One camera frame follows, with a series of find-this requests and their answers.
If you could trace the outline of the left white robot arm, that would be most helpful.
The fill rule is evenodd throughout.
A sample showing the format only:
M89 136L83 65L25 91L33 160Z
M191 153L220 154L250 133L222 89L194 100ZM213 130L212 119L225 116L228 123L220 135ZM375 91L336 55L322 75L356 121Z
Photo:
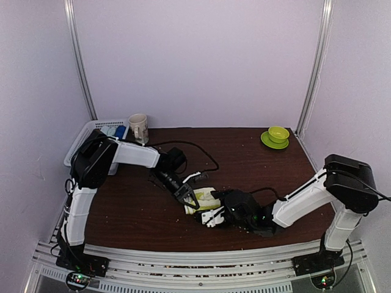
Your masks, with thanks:
M149 168L174 199L198 209L200 205L192 187L175 172L185 161L183 152L177 148L162 153L156 148L93 130L71 159L70 178L65 183L68 198L64 206L64 222L57 237L60 256L75 271L82 271L88 265L84 254L84 232L90 206L114 164Z

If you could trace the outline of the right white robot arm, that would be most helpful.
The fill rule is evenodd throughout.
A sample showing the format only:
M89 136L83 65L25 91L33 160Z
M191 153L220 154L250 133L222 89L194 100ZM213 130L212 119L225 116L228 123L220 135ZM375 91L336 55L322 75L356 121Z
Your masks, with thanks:
M261 237L273 237L303 216L339 201L341 207L321 238L320 250L311 256L317 269L324 270L340 257L350 234L377 207L379 197L368 163L330 154L313 178L266 206L238 189L223 192L221 201L225 221Z

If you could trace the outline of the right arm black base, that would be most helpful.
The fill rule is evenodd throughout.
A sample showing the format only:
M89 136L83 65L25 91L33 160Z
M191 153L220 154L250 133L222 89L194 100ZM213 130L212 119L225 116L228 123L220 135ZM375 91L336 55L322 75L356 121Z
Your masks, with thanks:
M345 260L342 256L336 259L328 256L320 256L317 253L309 255L297 256L292 259L293 268L296 276L307 275L331 270L335 267L342 266Z

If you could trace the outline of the yellow green patterned towel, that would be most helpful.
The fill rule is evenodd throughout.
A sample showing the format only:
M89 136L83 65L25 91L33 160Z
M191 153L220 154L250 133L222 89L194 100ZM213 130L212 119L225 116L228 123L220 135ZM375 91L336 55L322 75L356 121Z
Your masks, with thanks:
M186 215L193 215L196 212L200 211L207 211L210 209L217 209L221 207L221 201L219 199L215 199L211 192L215 191L215 188L213 187L204 187L204 188L199 188L195 189L195 197L198 201L199 208L194 209L189 206L184 206L185 208L185 214Z

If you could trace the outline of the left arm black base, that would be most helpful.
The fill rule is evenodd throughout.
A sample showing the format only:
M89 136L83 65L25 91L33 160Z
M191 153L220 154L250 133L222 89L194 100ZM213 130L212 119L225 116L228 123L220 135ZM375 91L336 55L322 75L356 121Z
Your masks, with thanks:
M75 257L72 254L60 253L56 259L56 266L91 277L105 277L108 265L108 258L86 254Z

